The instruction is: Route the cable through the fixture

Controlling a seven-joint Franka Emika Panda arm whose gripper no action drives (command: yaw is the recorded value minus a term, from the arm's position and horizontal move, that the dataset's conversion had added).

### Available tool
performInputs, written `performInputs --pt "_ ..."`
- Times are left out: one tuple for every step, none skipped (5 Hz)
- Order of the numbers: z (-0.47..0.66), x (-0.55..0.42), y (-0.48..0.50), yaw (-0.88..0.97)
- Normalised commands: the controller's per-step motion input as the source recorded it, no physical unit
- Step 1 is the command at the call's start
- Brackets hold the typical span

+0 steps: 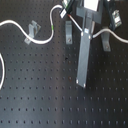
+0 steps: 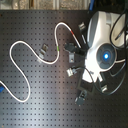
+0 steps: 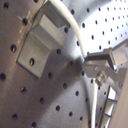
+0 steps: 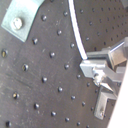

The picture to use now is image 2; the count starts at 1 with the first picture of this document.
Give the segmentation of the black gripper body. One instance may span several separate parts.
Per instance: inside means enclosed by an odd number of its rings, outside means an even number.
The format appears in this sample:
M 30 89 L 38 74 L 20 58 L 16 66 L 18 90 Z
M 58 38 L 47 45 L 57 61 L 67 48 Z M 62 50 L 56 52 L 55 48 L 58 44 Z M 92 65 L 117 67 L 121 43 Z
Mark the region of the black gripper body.
M 66 43 L 64 45 L 64 49 L 70 53 L 75 53 L 75 54 L 79 54 L 79 55 L 86 54 L 86 51 L 84 49 L 77 47 L 73 43 Z

